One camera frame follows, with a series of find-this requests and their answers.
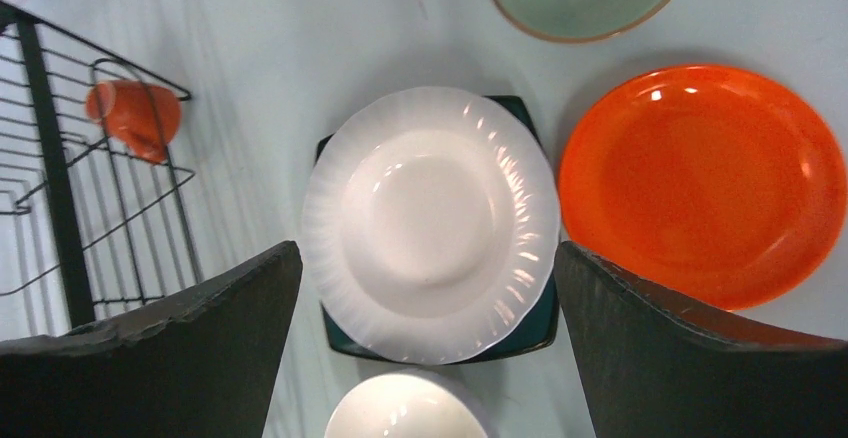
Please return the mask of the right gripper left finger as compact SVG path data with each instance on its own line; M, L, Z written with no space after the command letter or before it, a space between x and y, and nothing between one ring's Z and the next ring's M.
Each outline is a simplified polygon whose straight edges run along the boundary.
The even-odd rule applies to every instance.
M258 437L299 294L281 242L152 304L1 345L5 437Z

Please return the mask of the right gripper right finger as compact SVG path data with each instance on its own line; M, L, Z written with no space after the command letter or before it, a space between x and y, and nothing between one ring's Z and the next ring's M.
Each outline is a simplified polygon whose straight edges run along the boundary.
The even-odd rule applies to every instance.
M843 437L847 344L726 312L573 243L554 278L600 437Z

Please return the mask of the teal square plate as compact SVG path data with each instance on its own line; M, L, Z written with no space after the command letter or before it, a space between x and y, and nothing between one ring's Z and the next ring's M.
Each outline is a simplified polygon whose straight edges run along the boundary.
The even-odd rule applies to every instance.
M486 98L506 109L523 124L536 141L539 141L535 124L522 98L515 95L486 95ZM321 312L325 336L332 351L359 359L394 363L394 360L384 358L350 338L327 313L324 306L321 306ZM559 314L556 285L554 279L550 278L538 302L513 332L480 354L456 362L456 365L507 359L550 346L557 335Z

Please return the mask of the orange round plate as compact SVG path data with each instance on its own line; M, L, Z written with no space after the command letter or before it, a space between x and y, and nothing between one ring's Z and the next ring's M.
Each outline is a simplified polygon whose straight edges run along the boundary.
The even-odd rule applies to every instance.
M845 160L825 120L786 86L718 64L608 92L572 132L557 188L572 241L728 311L804 282L847 214Z

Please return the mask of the white ceramic bowl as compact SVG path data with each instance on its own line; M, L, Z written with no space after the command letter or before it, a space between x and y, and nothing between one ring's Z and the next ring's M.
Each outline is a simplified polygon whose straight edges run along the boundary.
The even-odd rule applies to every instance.
M497 437L488 412L459 382L423 369L368 378L339 401L326 437Z

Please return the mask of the white pink fluted plate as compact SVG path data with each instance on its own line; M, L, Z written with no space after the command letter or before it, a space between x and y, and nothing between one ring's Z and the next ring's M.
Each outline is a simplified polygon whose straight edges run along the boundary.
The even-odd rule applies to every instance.
M422 86L354 113L317 158L298 241L331 319L397 363L473 359L542 299L560 239L550 164L494 99Z

